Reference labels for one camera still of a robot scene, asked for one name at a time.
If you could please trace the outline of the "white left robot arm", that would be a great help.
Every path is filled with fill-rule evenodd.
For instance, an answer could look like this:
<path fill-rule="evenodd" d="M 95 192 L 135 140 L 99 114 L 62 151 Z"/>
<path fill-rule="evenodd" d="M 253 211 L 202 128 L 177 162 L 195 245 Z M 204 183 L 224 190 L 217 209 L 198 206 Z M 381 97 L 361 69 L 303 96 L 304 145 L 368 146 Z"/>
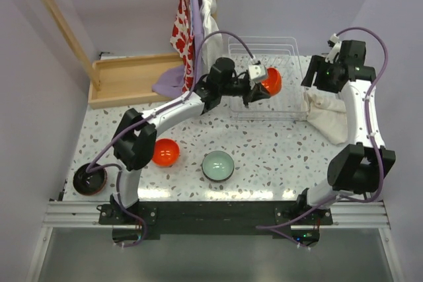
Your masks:
<path fill-rule="evenodd" d="M 158 136 L 185 120 L 213 110 L 224 96 L 240 97 L 245 106 L 270 98 L 271 93 L 263 85 L 267 78 L 268 70 L 259 61 L 237 74 L 235 62 L 221 57 L 192 90 L 178 98 L 151 110 L 126 111 L 112 140 L 113 154 L 124 165 L 116 181 L 114 201 L 121 209 L 131 209 L 138 202 L 141 169 L 152 160 Z"/>

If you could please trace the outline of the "orange plastic bowl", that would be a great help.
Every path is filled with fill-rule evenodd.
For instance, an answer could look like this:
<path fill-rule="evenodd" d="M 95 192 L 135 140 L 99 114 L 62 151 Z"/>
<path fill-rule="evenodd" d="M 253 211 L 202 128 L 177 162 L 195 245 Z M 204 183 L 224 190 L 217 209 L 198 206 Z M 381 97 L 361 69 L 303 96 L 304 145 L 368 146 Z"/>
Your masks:
<path fill-rule="evenodd" d="M 268 91 L 270 96 L 277 95 L 282 89 L 282 77 L 280 72 L 274 68 L 267 68 L 268 78 L 261 81 L 262 86 Z"/>
<path fill-rule="evenodd" d="M 180 148 L 172 139 L 159 139 L 155 143 L 152 161 L 157 166 L 171 166 L 180 156 Z"/>

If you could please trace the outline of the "black glazed tan bowl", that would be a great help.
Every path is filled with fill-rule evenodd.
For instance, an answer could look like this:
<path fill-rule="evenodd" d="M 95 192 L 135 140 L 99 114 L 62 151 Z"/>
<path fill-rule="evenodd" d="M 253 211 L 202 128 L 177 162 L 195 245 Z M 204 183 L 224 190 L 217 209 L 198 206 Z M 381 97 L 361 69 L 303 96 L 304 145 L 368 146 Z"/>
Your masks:
<path fill-rule="evenodd" d="M 100 193 L 106 185 L 107 173 L 105 169 L 87 173 L 89 163 L 80 166 L 73 175 L 74 190 L 84 196 L 92 196 Z"/>

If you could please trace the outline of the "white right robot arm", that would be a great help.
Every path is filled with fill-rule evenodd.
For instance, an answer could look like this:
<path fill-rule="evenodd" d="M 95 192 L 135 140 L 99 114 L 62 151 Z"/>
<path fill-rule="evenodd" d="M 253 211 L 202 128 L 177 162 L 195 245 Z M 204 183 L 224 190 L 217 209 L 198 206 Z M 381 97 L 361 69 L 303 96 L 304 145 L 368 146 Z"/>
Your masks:
<path fill-rule="evenodd" d="M 347 142 L 329 163 L 327 178 L 298 195 L 286 215 L 302 219 L 323 211 L 341 199 L 356 201 L 357 195 L 377 197 L 383 181 L 396 161 L 396 154 L 385 146 L 375 109 L 377 73 L 365 65 L 366 44 L 357 40 L 340 41 L 333 36 L 326 56 L 311 58 L 302 85 L 340 95 L 346 106 Z"/>

